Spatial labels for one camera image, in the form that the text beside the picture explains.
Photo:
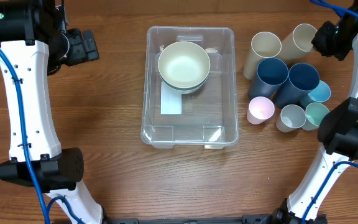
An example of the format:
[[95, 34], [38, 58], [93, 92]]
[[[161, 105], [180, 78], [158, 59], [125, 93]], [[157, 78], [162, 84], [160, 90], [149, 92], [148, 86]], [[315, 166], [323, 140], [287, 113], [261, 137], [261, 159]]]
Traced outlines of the cream tall cup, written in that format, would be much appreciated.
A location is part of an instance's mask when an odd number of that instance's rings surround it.
[[253, 36], [243, 75], [248, 80], [256, 76], [257, 66], [265, 58], [276, 57], [282, 49], [281, 40], [271, 32], [259, 32]]
[[311, 41], [315, 37], [317, 29], [310, 24], [299, 24], [282, 41], [282, 49], [277, 58], [285, 63], [299, 60], [313, 51]]

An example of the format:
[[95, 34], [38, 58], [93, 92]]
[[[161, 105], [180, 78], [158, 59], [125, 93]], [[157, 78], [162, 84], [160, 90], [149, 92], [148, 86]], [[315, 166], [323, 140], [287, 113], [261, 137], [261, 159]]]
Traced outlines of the large cream bowl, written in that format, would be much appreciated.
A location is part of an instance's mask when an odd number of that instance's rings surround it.
[[158, 58], [157, 68], [169, 84], [191, 87], [209, 75], [211, 61], [200, 45], [179, 41], [164, 48]]

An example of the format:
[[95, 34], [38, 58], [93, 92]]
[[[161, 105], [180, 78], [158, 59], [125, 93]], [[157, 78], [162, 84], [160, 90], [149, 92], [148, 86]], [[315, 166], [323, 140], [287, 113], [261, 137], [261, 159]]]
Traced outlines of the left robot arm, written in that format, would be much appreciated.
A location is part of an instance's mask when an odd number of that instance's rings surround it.
[[47, 78], [62, 65], [99, 59], [92, 31], [68, 24], [63, 4], [0, 1], [0, 68], [11, 130], [0, 179], [33, 187], [45, 223], [54, 203], [72, 223], [109, 223], [83, 182], [81, 150], [63, 149], [53, 124]]

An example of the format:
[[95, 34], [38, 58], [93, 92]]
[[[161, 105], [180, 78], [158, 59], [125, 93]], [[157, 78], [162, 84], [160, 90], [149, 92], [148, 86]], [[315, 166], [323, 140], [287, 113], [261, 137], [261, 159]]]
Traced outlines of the dark blue bowl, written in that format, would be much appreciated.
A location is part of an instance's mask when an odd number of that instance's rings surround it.
[[160, 75], [160, 78], [164, 83], [166, 83], [166, 85], [168, 85], [169, 87], [171, 87], [173, 89], [176, 89], [179, 91], [191, 91], [191, 90], [195, 91], [195, 90], [199, 89], [206, 82], [206, 80], [208, 79], [208, 76], [201, 83], [199, 83], [195, 86], [191, 86], [191, 87], [177, 87], [172, 84], [169, 84], [169, 82], [167, 82], [161, 75]]

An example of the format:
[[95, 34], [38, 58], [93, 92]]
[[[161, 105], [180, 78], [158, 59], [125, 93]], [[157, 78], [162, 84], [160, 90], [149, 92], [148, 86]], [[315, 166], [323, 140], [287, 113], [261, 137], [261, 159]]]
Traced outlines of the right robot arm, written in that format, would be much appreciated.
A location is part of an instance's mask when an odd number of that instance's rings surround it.
[[266, 223], [327, 223], [318, 210], [340, 175], [358, 168], [358, 1], [345, 9], [324, 1], [315, 5], [332, 9], [340, 20], [326, 21], [311, 41], [321, 55], [343, 60], [354, 53], [354, 69], [348, 99], [324, 116], [319, 129], [319, 149], [301, 184]]

